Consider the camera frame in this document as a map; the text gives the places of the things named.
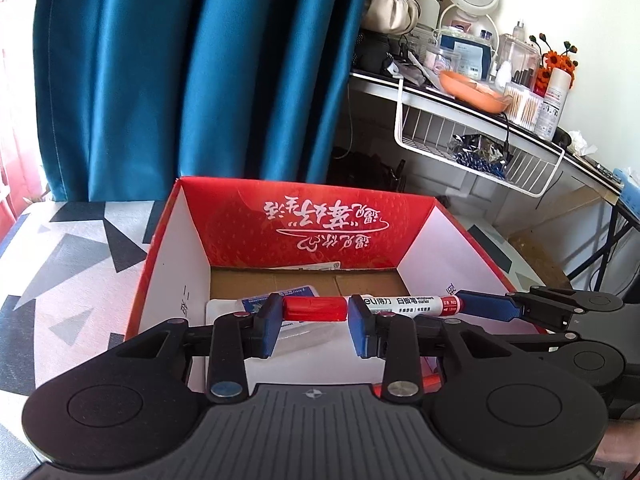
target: blue curtain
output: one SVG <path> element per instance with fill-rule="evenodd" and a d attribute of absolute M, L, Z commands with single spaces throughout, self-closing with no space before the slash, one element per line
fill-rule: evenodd
<path fill-rule="evenodd" d="M 326 176 L 364 0 L 37 0 L 38 136 L 56 200 L 174 179 Z"/>

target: orange bowl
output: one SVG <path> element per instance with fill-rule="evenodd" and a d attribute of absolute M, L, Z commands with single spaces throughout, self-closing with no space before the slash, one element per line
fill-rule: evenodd
<path fill-rule="evenodd" d="M 465 75 L 444 70 L 439 77 L 440 84 L 447 93 L 488 114 L 499 114 L 511 104 L 511 96 L 500 95 Z"/>

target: pink curtain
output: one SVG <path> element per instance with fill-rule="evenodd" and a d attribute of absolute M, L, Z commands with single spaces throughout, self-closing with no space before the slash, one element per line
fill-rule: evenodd
<path fill-rule="evenodd" d="M 35 2 L 0 0 L 0 240 L 28 200 L 44 192 L 33 85 Z"/>

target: white wire basket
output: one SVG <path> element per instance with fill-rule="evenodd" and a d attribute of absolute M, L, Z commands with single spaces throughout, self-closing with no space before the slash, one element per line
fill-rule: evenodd
<path fill-rule="evenodd" d="M 501 144 L 504 139 L 497 139 L 487 132 L 474 129 L 466 124 L 449 118 L 438 116 L 432 112 L 402 105 L 402 80 L 398 87 L 398 106 L 396 109 L 396 142 L 405 149 L 428 156 L 487 178 L 532 197 L 544 195 L 564 158 L 564 150 L 560 147 L 547 147 L 545 150 L 526 151 L 513 142 L 515 135 L 510 136 L 509 152 L 511 160 L 504 172 L 505 178 L 490 173 L 474 170 L 456 162 L 453 150 L 449 147 L 454 135 L 465 136 L 482 134 Z"/>

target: cardboard piece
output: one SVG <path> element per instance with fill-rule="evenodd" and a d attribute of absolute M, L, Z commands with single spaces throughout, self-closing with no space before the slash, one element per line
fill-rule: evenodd
<path fill-rule="evenodd" d="M 432 197 L 183 177 L 153 236 L 126 337 L 172 317 L 204 323 L 212 298 L 234 300 L 303 285 L 312 285 L 320 296 L 514 291 L 480 245 Z M 537 332 L 516 321 L 478 324 L 494 333 Z M 330 380 L 340 362 L 338 347 L 354 355 L 347 340 L 322 346 L 328 346 L 331 366 L 305 367 L 308 373 L 297 376 L 301 381 L 313 382 L 308 374 L 316 372 Z M 296 353 L 294 360 L 302 366 L 303 352 Z M 378 373 L 380 364 L 374 367 Z M 194 373 L 199 373 L 195 364 Z"/>

